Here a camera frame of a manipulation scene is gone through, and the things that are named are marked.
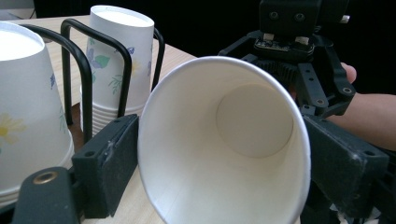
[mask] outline white paper cup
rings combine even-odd
[[[149,200],[175,223],[294,223],[310,183],[303,118],[269,74],[204,57],[171,71],[139,121]]]
[[[121,7],[94,6],[90,27],[109,35],[128,49],[133,62],[126,109],[143,107],[150,94],[154,21]],[[102,108],[118,109],[124,62],[112,47],[89,38],[87,56],[93,73],[92,101]]]
[[[0,206],[17,200],[21,182],[74,154],[50,56],[42,38],[0,21]]]

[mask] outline wooden table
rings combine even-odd
[[[89,16],[78,16],[70,17],[72,19],[81,21],[82,23],[89,24]],[[60,27],[63,20],[66,18],[50,18],[50,19],[34,19],[34,20],[23,20],[23,21],[12,21],[18,24],[33,24],[48,28],[52,31],[60,33]],[[81,49],[85,50],[87,45],[87,36],[81,34],[80,32],[72,28],[70,39],[74,41]],[[59,93],[61,99],[64,97],[63,80],[62,80],[62,57],[61,57],[61,46],[56,43],[47,44],[49,50],[49,56],[51,58],[54,74],[56,76],[57,85],[59,88]],[[153,61],[156,62],[158,53],[158,42],[154,40],[153,45]],[[160,80],[166,76],[171,70],[173,70],[178,65],[194,59],[195,57],[183,52],[182,50],[175,49],[172,46],[166,45],[165,54],[163,58],[163,67],[161,71]],[[154,71],[155,63],[152,65],[151,71]],[[76,62],[73,57],[71,57],[71,73],[72,73],[72,102],[73,106],[79,104],[80,101],[80,77]],[[76,122],[74,126],[71,127],[78,129],[79,122]],[[137,167],[134,174],[126,187],[120,205],[114,217],[108,217],[104,219],[85,219],[84,224],[93,223],[163,223],[159,215],[156,213],[155,209],[149,202],[146,192],[143,188],[142,181],[140,178],[139,168]]]

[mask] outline finger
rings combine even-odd
[[[350,83],[353,83],[356,80],[357,72],[353,66],[350,66],[346,63],[341,63],[341,65],[346,70],[346,78]]]

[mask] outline table surface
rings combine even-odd
[[[33,20],[21,20],[11,21],[17,24],[33,24],[41,26],[57,33],[60,33],[61,23],[63,20],[71,18],[80,21],[86,25],[89,24],[89,16],[76,16],[76,17],[60,17],[60,18],[48,18],[48,19],[33,19]],[[70,39],[75,42],[83,51],[86,49],[87,36],[80,33],[72,28]],[[57,43],[47,43],[49,50],[49,56],[51,58],[52,67],[56,77],[58,90],[62,101],[64,100],[64,88],[62,78],[62,56],[61,46]],[[153,43],[153,61],[156,62],[158,54],[158,42],[154,39]],[[182,63],[190,61],[195,57],[180,50],[173,48],[172,46],[166,45],[165,54],[163,58],[163,66],[160,74],[161,79],[166,76],[175,67]],[[155,63],[152,65],[151,71],[154,71]],[[72,75],[72,105],[76,106],[80,101],[79,87],[81,84],[80,76],[76,61],[71,57],[71,75]],[[114,217],[107,217],[103,219],[85,219],[84,224],[93,223],[163,223],[155,209],[149,202],[146,195],[142,181],[140,178],[139,168],[137,167],[131,180],[126,187],[123,196],[120,201],[120,205]]]

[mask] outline forearm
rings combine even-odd
[[[396,151],[395,95],[357,93],[343,116],[328,120],[373,145]]]

